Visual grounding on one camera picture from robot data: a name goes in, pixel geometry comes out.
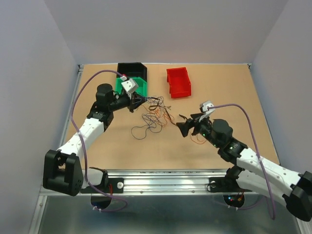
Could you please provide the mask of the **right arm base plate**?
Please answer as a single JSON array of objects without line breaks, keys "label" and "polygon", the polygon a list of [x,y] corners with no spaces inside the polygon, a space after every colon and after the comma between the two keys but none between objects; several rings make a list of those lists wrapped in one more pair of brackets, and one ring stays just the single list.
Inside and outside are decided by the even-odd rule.
[{"label": "right arm base plate", "polygon": [[211,193],[234,193],[242,189],[234,179],[227,177],[211,177],[209,178],[206,190]]}]

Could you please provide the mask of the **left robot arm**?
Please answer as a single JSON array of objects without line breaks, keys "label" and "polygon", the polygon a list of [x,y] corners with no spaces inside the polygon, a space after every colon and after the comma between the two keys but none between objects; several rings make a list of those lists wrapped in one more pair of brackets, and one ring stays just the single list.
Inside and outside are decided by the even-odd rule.
[{"label": "left robot arm", "polygon": [[145,102],[136,92],[133,80],[121,83],[117,94],[108,83],[97,87],[96,100],[77,132],[57,150],[49,150],[44,158],[43,187],[66,195],[76,196],[82,189],[93,187],[97,192],[108,188],[108,175],[103,169],[81,167],[87,161],[86,151],[103,134],[114,118],[114,112],[128,108],[133,112]]}]

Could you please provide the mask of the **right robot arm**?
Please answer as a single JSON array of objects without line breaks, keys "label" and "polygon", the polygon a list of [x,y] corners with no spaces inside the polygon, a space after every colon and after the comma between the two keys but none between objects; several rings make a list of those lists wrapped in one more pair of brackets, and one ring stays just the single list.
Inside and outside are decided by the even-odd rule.
[{"label": "right robot arm", "polygon": [[218,149],[218,154],[226,162],[233,164],[227,171],[224,184],[229,190],[238,187],[257,192],[285,206],[296,218],[309,222],[312,219],[312,174],[299,173],[284,168],[262,156],[246,144],[235,139],[232,127],[223,119],[210,121],[200,114],[192,114],[177,127],[186,137],[202,135]]}]

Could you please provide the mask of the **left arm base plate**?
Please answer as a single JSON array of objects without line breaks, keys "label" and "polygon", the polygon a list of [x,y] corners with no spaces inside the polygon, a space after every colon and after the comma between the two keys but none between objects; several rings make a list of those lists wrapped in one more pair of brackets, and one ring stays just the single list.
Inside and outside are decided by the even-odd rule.
[{"label": "left arm base plate", "polygon": [[107,194],[122,194],[124,192],[124,178],[108,178],[107,182],[94,186]]}]

